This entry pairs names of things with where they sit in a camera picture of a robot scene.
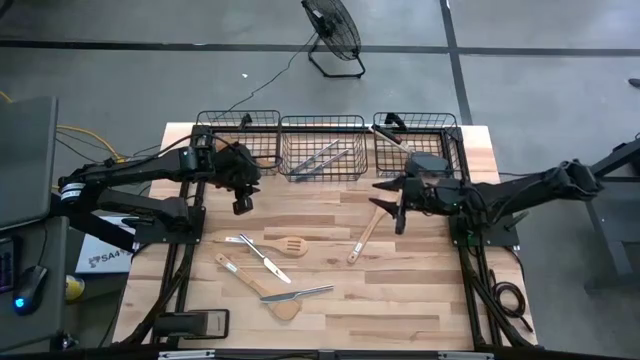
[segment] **black wire basket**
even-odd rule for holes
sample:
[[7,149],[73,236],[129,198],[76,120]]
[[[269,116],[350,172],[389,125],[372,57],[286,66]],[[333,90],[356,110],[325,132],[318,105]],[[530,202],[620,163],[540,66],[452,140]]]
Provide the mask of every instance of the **black wire basket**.
[[[446,170],[425,171],[431,177],[462,178],[464,158],[462,131],[449,113],[376,113],[373,123],[391,131],[402,145],[414,152],[426,152],[448,162]],[[375,136],[376,170],[380,177],[404,173],[409,153]]]
[[280,124],[280,173],[287,180],[355,181],[367,171],[366,128],[362,116],[285,116]]
[[[209,125],[226,140],[237,140],[263,163],[276,164],[280,153],[280,113],[275,110],[201,111],[197,122]],[[263,169],[263,175],[277,174],[277,168]]]

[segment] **electric fan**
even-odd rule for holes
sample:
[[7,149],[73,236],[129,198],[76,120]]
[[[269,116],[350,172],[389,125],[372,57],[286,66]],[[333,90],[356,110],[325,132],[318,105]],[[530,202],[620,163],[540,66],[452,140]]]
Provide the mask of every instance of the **electric fan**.
[[[315,65],[322,75],[329,78],[360,78],[365,73],[360,60],[360,35],[353,19],[340,0],[302,0],[302,7],[307,12],[311,25],[316,29],[318,37],[309,50],[309,61]],[[329,50],[344,61],[358,60],[362,72],[357,74],[328,74],[313,58],[313,52],[320,40]]]

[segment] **butcher block table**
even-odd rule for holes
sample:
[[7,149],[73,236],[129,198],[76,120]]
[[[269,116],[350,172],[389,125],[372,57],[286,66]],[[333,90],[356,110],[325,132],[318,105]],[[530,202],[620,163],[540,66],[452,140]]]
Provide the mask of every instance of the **butcher block table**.
[[[193,124],[167,124],[163,147],[191,133]],[[463,126],[464,146],[474,182],[499,182],[488,128]],[[358,261],[347,263],[355,242],[369,223],[375,207],[368,201],[380,190],[373,141],[367,138],[369,170],[357,182],[290,183],[282,175],[263,176],[253,195],[253,211],[232,212],[233,193],[207,186],[207,217],[197,246],[186,310],[229,309],[229,337],[224,340],[182,341],[183,347],[269,349],[467,350],[473,342],[465,304],[460,260],[451,246],[446,218],[408,214],[402,236],[385,216],[362,250]],[[151,197],[177,196],[180,184],[155,181]],[[245,245],[221,244],[214,239],[244,233],[252,239],[285,236],[306,239],[309,251],[295,258],[261,247],[291,280],[286,284]],[[152,245],[133,261],[116,325],[114,341],[129,335],[158,297],[167,246]],[[487,262],[498,281],[510,281],[525,290],[513,255],[488,248]],[[335,285],[332,292],[299,298],[300,312],[290,321],[276,318],[258,295],[215,256],[233,263],[275,292]],[[180,253],[177,262],[182,258]],[[489,339],[486,309],[479,306],[483,334]],[[525,314],[531,322],[531,316]],[[529,341],[519,320],[512,323]]]

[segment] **computer mouse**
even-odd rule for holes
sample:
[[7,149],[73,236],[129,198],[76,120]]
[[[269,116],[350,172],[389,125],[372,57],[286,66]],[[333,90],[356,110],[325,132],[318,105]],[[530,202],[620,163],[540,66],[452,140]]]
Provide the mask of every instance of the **computer mouse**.
[[20,274],[13,289],[13,309],[18,315],[29,315],[38,309],[47,272],[47,268],[36,265]]

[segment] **knife blade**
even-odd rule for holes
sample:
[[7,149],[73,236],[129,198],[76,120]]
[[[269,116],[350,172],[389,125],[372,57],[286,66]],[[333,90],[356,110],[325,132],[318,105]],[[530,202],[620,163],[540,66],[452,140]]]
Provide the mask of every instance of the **knife blade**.
[[258,250],[253,243],[251,242],[251,240],[246,237],[244,234],[240,234],[240,239],[242,239],[242,241],[245,242],[245,244],[249,245],[249,247],[251,248],[251,250],[253,250],[253,252],[255,252],[256,254],[258,254],[258,256],[260,256],[262,258],[262,262],[264,263],[264,266],[269,269],[269,271],[271,271],[275,276],[277,276],[280,280],[286,282],[287,284],[291,284],[291,279],[289,279],[289,277],[287,275],[285,275],[282,270],[278,269],[278,267],[276,266],[276,264],[273,263],[273,261],[269,260],[268,257],[266,257],[264,254],[262,254],[260,252],[260,250]]
[[330,291],[330,290],[333,290],[333,285],[320,286],[317,288],[293,291],[290,293],[284,293],[284,294],[278,294],[278,295],[263,296],[260,298],[260,301],[267,304],[275,303],[275,302],[284,302],[284,301],[293,300],[301,295],[315,294],[315,293]]

